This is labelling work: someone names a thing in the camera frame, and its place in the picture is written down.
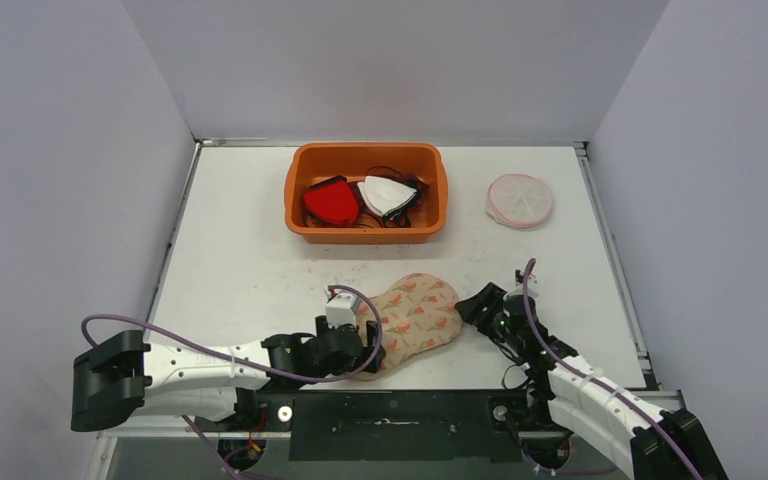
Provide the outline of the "floral padded bra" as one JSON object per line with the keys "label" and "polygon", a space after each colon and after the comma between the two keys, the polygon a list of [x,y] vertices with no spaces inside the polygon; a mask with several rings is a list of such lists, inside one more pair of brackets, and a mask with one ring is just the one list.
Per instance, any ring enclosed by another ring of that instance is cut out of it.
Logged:
{"label": "floral padded bra", "polygon": [[370,382],[393,374],[413,358],[452,342],[463,327],[455,309],[457,292],[431,274],[408,274],[370,300],[382,320],[386,355],[378,372],[359,373],[352,377],[354,381]]}

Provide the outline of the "white mesh laundry bag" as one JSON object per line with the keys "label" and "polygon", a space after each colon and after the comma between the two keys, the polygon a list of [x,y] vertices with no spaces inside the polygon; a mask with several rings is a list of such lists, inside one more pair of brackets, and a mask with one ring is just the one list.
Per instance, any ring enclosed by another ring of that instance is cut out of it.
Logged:
{"label": "white mesh laundry bag", "polygon": [[485,213],[496,223],[512,229],[536,227],[553,210],[550,187],[527,174],[504,174],[488,187]]}

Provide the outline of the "white bra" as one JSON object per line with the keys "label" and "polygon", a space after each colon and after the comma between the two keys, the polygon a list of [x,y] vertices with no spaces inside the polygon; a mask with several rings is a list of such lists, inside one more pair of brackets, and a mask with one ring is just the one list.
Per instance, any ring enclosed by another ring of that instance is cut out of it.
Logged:
{"label": "white bra", "polygon": [[381,218],[409,207],[419,194],[414,187],[381,176],[367,176],[357,188],[367,209]]}

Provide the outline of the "orange plastic tub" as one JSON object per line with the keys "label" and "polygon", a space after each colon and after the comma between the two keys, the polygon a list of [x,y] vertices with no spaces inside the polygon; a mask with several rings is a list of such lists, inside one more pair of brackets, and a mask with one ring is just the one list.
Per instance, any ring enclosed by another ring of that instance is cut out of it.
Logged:
{"label": "orange plastic tub", "polygon": [[[303,195],[309,187],[343,176],[360,181],[377,167],[412,174],[427,185],[421,205],[409,210],[411,225],[379,227],[364,221],[359,227],[315,226],[306,221]],[[427,143],[331,142],[309,143],[296,150],[284,188],[287,228],[314,244],[420,244],[439,233],[447,220],[449,185],[439,150]]]}

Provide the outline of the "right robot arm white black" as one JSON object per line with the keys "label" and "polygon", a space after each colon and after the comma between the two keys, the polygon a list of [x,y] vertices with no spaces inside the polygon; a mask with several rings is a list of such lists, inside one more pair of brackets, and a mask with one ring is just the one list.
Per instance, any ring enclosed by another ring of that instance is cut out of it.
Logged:
{"label": "right robot arm white black", "polygon": [[523,368],[516,429],[559,427],[587,442],[630,479],[724,479],[727,473],[700,420],[619,386],[538,320],[535,299],[493,283],[455,305],[462,320]]}

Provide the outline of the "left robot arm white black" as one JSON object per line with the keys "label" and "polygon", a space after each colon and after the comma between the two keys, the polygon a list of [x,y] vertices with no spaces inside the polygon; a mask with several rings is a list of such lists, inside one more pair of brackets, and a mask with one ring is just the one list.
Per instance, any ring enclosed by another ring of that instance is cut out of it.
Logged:
{"label": "left robot arm white black", "polygon": [[259,391],[294,391],[376,373],[386,350],[381,325],[330,326],[316,319],[313,333],[274,334],[263,340],[206,347],[171,331],[171,344],[145,340],[143,322],[98,342],[73,362],[70,427],[96,432],[133,416],[189,416],[225,423],[233,430],[257,420]]}

